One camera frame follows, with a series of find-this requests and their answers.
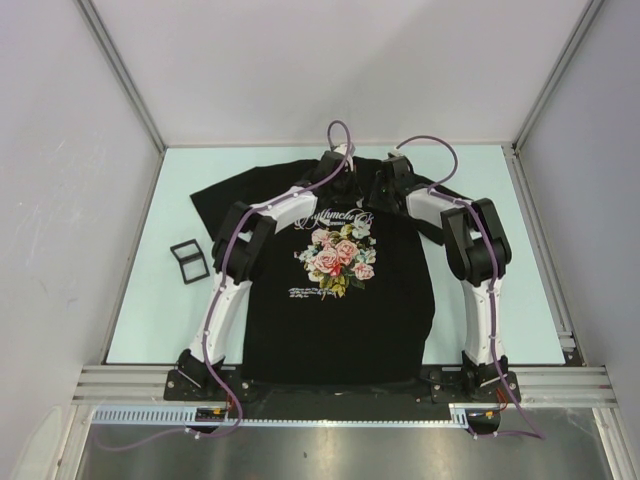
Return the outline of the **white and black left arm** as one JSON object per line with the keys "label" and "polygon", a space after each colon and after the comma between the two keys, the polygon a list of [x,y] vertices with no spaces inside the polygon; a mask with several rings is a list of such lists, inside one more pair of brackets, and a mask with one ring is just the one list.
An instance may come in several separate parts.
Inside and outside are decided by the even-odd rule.
{"label": "white and black left arm", "polygon": [[345,144],[332,147],[318,164],[314,182],[299,181],[262,203],[238,202],[230,208],[213,245],[212,297],[201,330],[167,376],[167,400],[212,400],[219,390],[233,395],[216,369],[226,357],[231,326],[252,286],[259,259],[277,233],[314,213],[314,191],[353,167],[352,151]]}

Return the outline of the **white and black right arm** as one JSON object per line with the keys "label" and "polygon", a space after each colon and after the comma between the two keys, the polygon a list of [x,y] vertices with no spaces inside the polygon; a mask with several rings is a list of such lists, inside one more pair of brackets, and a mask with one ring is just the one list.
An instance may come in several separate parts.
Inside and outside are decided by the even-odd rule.
{"label": "white and black right arm", "polygon": [[461,389],[473,401],[514,394],[499,327],[499,300],[512,250],[494,203],[471,200],[422,182],[404,156],[389,156],[376,174],[371,201],[433,227],[452,275],[461,282],[466,339]]}

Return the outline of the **black floral print t-shirt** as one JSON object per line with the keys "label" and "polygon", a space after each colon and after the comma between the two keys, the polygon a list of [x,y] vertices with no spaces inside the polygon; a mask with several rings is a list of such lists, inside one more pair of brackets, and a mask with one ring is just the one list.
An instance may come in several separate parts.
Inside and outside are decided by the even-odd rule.
{"label": "black floral print t-shirt", "polygon": [[267,248],[248,296],[245,378],[364,385],[419,375],[435,314],[422,243],[443,234],[384,210],[381,172],[379,160],[356,158]]}

